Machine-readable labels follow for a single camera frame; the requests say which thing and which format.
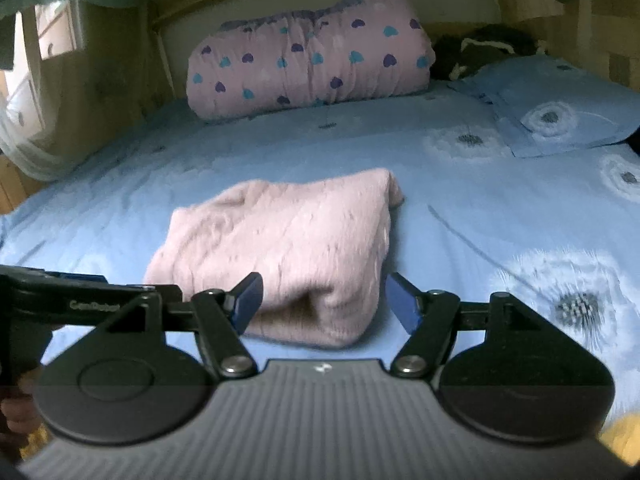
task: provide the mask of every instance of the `towel fold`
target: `towel fold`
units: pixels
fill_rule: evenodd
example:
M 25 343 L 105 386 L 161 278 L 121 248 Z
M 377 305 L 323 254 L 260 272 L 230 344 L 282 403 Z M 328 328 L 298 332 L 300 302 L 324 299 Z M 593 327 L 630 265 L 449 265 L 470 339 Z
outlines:
M 342 347 L 378 307 L 389 248 L 389 208 L 402 192 L 388 170 L 310 184 L 242 182 L 174 211 L 145 283 L 175 283 L 184 300 L 229 290 L 260 272 L 264 300 L 247 333 Z

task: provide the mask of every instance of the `blue bed sheet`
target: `blue bed sheet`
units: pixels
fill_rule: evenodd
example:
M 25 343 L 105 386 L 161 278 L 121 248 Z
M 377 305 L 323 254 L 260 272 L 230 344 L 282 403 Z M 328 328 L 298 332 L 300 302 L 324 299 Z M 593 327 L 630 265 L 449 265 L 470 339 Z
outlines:
M 179 206 L 252 178 L 311 182 L 375 167 L 392 170 L 406 195 L 385 270 L 465 301 L 509 290 L 609 366 L 611 418 L 640 409 L 640 159 L 624 144 L 515 158 L 491 111 L 445 86 L 217 126 L 175 102 L 2 217 L 0 263 L 140 283 Z M 45 361 L 86 331 L 57 331 Z M 382 298 L 348 349 L 244 342 L 260 366 L 270 358 L 388 366 L 407 337 Z M 463 333 L 454 352 L 482 338 Z M 193 336 L 167 339 L 197 355 Z

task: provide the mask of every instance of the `pink towel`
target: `pink towel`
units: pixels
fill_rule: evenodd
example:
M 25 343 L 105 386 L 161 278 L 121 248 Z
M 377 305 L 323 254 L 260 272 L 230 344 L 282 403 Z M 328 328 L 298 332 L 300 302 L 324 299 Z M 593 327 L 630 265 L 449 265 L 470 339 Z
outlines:
M 395 177 L 382 169 L 311 184 L 241 182 L 174 211 L 145 283 L 176 283 L 187 301 L 257 271 L 264 300 L 247 333 L 346 346 L 378 307 L 389 207 L 401 202 Z

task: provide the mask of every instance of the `gray gripper base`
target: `gray gripper base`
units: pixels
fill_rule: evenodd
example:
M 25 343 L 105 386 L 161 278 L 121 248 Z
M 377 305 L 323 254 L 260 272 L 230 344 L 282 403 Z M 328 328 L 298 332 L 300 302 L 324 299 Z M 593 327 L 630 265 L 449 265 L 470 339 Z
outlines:
M 377 361 L 271 361 L 223 383 L 194 420 L 153 442 L 101 449 L 55 439 L 33 480 L 615 480 L 595 439 L 539 449 L 485 439 L 422 381 Z

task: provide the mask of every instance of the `metal screw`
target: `metal screw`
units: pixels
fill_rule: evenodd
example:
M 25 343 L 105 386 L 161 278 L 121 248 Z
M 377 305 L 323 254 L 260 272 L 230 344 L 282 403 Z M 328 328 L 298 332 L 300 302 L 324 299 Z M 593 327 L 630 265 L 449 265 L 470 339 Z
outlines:
M 420 377 L 427 369 L 427 361 L 419 355 L 405 355 L 394 362 L 394 368 L 402 377 Z
M 254 362 L 244 355 L 234 355 L 222 359 L 222 369 L 232 376 L 244 376 L 254 367 Z

